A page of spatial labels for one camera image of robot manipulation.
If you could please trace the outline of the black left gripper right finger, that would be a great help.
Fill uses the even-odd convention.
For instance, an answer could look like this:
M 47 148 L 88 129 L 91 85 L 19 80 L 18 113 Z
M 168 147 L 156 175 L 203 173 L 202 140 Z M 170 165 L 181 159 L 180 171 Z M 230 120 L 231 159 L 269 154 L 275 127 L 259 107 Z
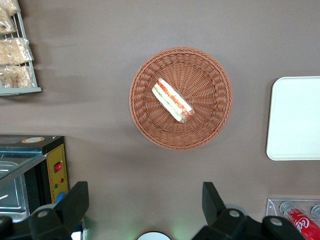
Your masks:
M 202 211 L 207 225 L 194 240 L 263 240 L 262 224 L 234 207 L 228 208 L 212 182 L 202 185 Z

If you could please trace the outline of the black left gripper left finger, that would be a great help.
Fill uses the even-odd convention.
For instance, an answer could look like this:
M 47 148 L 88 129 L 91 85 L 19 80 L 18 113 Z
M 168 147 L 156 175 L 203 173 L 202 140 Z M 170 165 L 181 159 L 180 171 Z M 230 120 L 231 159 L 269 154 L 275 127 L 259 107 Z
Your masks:
M 28 219 L 33 240 L 70 240 L 89 208 L 89 187 L 77 182 L 54 207 L 43 206 Z

